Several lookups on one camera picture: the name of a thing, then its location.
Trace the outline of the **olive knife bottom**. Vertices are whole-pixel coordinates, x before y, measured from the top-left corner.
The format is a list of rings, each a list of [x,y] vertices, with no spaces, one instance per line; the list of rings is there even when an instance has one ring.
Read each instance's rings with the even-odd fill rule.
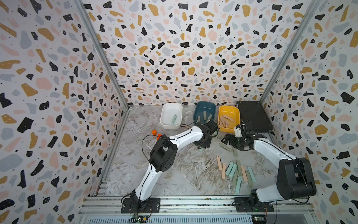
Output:
[[[239,175],[239,176],[242,176],[242,169],[241,169],[241,162],[240,162],[240,160],[236,160],[236,164],[237,164],[238,175]]]

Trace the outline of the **mint knife lowest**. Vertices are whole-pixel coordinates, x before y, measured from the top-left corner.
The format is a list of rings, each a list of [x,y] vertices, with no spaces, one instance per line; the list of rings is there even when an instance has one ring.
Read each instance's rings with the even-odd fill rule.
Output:
[[[241,182],[242,182],[242,178],[240,176],[238,176],[237,180],[236,180],[236,186],[235,186],[236,194],[240,194]]]

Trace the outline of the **pink knife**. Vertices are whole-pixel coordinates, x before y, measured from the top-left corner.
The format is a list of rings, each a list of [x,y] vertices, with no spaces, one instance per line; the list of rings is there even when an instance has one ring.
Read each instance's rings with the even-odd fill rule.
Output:
[[[228,118],[224,117],[224,116],[222,117],[222,119],[223,119],[223,123],[225,124],[225,127],[228,128],[230,120]]]
[[[226,179],[226,168],[227,168],[227,165],[224,163],[222,165],[222,179]]]
[[[230,120],[231,122],[234,122],[234,119],[231,118],[231,117],[229,117],[229,116],[227,116],[227,115],[223,115],[223,117],[224,117],[225,119],[227,119],[227,120]]]
[[[220,124],[221,124],[221,127],[225,127],[225,120],[222,119],[222,118],[219,118],[219,121],[220,121]]]
[[[219,155],[216,156],[217,163],[218,163],[218,169],[222,171],[222,163],[221,163],[221,157]]]
[[[246,170],[245,170],[245,167],[243,165],[241,165],[241,172],[242,172],[243,180],[245,182],[248,182],[248,177],[247,177],[247,174],[246,174]]]

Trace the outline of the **yellow storage box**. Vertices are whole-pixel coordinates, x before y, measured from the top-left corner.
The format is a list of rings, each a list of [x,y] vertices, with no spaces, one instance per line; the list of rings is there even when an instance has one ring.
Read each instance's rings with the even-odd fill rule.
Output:
[[[219,108],[220,131],[234,134],[234,128],[241,123],[240,111],[235,106],[222,105]]]

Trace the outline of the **pink knife beside olive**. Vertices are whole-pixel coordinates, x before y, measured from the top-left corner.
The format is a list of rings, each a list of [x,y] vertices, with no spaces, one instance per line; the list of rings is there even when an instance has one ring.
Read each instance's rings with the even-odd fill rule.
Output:
[[[216,156],[217,163],[218,163],[218,169],[222,171],[222,163],[221,163],[221,157],[219,155]]]

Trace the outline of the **olive knife lowest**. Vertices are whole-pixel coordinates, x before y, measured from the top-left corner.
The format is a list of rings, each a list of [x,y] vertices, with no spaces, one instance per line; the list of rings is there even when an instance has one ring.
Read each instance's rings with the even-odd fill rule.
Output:
[[[238,171],[235,171],[233,179],[232,179],[232,186],[235,188],[237,185],[237,179],[238,179]]]

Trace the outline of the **black case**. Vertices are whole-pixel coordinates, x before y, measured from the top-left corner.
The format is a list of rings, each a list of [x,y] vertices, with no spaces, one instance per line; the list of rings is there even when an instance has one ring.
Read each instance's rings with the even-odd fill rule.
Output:
[[[268,133],[273,130],[273,125],[259,101],[237,101],[236,107],[249,130],[257,133]]]

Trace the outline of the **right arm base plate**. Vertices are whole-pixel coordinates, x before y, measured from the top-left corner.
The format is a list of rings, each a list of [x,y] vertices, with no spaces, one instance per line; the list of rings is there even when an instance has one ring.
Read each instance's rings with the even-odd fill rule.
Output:
[[[274,212],[272,203],[262,203],[250,197],[235,197],[232,206],[236,212]]]

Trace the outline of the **dark teal storage box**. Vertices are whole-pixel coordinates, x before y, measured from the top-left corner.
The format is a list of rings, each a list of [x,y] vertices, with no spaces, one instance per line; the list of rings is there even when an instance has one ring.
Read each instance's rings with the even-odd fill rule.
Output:
[[[216,105],[207,101],[200,101],[197,103],[193,121],[195,124],[203,123],[206,124],[210,121],[215,121]]]

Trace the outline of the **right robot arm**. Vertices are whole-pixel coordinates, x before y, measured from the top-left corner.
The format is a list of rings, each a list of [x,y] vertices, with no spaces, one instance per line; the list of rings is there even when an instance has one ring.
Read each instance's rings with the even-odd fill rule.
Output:
[[[242,152],[254,150],[278,168],[275,184],[251,191],[245,201],[251,208],[290,199],[297,201],[302,197],[307,198],[307,203],[310,197],[316,195],[317,188],[308,159],[284,152],[264,135],[248,131],[245,125],[237,125],[234,134],[226,134],[222,143]]]

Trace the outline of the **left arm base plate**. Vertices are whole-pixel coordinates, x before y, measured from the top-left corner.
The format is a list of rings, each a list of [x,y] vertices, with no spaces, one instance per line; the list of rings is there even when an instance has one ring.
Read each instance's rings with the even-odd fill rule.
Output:
[[[144,202],[136,201],[135,199],[125,198],[122,203],[121,213],[159,213],[160,201],[158,197],[149,198]]]

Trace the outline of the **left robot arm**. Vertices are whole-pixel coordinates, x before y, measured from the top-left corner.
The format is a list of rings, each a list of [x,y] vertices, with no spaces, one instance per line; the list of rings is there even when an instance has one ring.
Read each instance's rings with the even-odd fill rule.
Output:
[[[142,181],[131,193],[131,201],[137,206],[145,206],[162,173],[174,164],[177,152],[192,143],[199,148],[206,147],[217,130],[217,123],[211,120],[205,124],[196,123],[190,129],[174,136],[160,136],[150,152],[150,158],[147,159],[149,165]]]

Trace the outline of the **white storage box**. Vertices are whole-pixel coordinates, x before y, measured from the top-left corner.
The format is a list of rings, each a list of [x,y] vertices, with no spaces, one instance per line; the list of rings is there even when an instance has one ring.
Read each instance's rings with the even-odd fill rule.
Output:
[[[167,103],[163,105],[160,124],[164,129],[176,130],[179,129],[182,123],[183,106],[179,103]],[[171,124],[174,115],[177,115],[175,124]]]

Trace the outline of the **mint knife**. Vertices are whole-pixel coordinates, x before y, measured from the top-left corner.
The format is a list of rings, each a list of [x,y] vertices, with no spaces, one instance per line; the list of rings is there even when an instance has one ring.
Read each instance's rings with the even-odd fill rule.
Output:
[[[229,177],[230,177],[230,178],[233,178],[236,171],[237,171],[237,164],[234,164],[234,165],[232,166],[232,169],[231,169],[230,173],[229,173]]]
[[[257,182],[256,177],[255,177],[254,172],[250,166],[248,166],[248,171],[249,171],[249,175],[251,177],[252,182],[256,183]]]
[[[175,124],[176,119],[177,119],[177,115],[175,114],[175,115],[173,116],[173,118],[172,118],[171,124]]]
[[[230,173],[230,171],[231,171],[233,165],[234,165],[234,163],[231,161],[230,164],[229,164],[229,166],[228,166],[227,169],[226,169],[226,175],[229,176],[229,173]]]

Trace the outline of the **aluminium front rail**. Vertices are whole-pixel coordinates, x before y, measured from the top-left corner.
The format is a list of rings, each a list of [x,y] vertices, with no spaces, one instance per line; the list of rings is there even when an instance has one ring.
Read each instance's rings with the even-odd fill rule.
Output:
[[[135,213],[122,197],[88,197],[80,224],[318,224],[310,203],[292,200],[262,209],[234,205],[244,196],[154,196],[145,211]]]

